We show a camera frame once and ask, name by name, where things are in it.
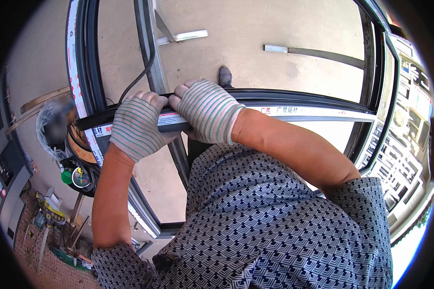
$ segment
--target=hand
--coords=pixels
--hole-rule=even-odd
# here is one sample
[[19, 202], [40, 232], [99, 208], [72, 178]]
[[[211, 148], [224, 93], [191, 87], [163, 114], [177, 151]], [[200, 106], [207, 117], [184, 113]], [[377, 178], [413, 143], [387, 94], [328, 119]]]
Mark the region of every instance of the hand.
[[197, 140], [205, 143], [229, 143], [231, 131], [244, 105], [223, 88], [206, 79], [187, 80], [175, 88], [169, 105], [194, 128]]
[[167, 97], [140, 91], [122, 102], [112, 123], [112, 142], [134, 162], [157, 152], [180, 132], [160, 133], [157, 124]]

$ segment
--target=gray sneaker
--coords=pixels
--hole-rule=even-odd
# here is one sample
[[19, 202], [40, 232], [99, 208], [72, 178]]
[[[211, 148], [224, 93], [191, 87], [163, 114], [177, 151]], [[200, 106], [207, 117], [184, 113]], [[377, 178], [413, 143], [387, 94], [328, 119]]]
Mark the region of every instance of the gray sneaker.
[[233, 86], [231, 86], [232, 79], [233, 77], [228, 67], [224, 65], [219, 68], [217, 73], [217, 81], [222, 88], [234, 88]]

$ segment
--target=blue and white geometric pattern shirt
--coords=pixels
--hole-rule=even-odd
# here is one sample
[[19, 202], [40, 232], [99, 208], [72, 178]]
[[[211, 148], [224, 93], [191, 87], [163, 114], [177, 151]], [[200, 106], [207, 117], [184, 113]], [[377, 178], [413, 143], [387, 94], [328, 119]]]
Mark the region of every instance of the blue and white geometric pattern shirt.
[[193, 162], [185, 216], [183, 228], [154, 258], [156, 267], [126, 244], [95, 249], [101, 284], [119, 289], [392, 285], [378, 178], [350, 180], [326, 200], [265, 153], [218, 144]]

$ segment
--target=concrete floor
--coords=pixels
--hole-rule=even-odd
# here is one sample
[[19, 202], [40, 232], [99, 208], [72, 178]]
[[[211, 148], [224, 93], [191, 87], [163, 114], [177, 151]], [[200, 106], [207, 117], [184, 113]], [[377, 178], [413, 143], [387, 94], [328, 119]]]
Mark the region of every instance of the concrete floor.
[[[159, 48], [170, 91], [189, 78], [216, 81], [226, 64], [235, 87], [288, 89], [358, 101], [363, 72], [334, 61], [302, 55], [262, 51], [263, 44], [321, 49], [363, 59], [363, 35], [357, 6], [352, 0], [318, 1], [173, 1], [160, 0], [164, 20], [174, 34], [207, 29], [207, 38], [170, 43]], [[11, 107], [20, 119], [20, 107], [50, 91], [68, 85], [65, 61], [67, 1], [48, 0], [23, 29], [7, 61]], [[143, 70], [132, 1], [101, 0], [99, 58], [106, 97], [117, 102], [122, 91]], [[148, 90], [146, 78], [131, 90]], [[54, 161], [39, 145], [36, 117], [17, 131], [24, 149], [40, 169], [31, 182], [39, 191], [55, 188], [69, 214], [77, 193], [62, 183]], [[301, 124], [318, 132], [343, 151], [351, 123]], [[162, 222], [183, 221], [186, 192], [168, 149], [135, 166], [137, 182]], [[85, 198], [80, 215], [91, 215], [93, 199]], [[90, 226], [84, 232], [89, 238]], [[139, 241], [151, 238], [140, 228]], [[144, 256], [151, 257], [168, 240], [154, 240]]]

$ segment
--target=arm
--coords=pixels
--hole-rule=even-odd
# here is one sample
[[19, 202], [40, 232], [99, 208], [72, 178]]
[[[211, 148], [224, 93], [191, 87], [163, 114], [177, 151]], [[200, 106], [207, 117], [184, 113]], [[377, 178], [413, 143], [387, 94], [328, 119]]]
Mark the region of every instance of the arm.
[[328, 199], [341, 184], [361, 177], [353, 163], [321, 136], [252, 109], [239, 112], [231, 138], [280, 160]]
[[116, 110], [110, 146], [93, 199], [94, 248], [131, 244], [127, 198], [135, 163], [173, 141], [179, 132], [159, 133], [159, 113], [167, 98], [154, 92], [129, 96]]
[[246, 109], [208, 80], [187, 80], [176, 87], [169, 104], [193, 126], [200, 142], [239, 142], [267, 153], [328, 198], [341, 184], [361, 177], [352, 162], [321, 136]]
[[135, 163], [111, 144], [93, 199], [93, 247], [108, 248], [117, 243], [131, 244], [127, 195]]

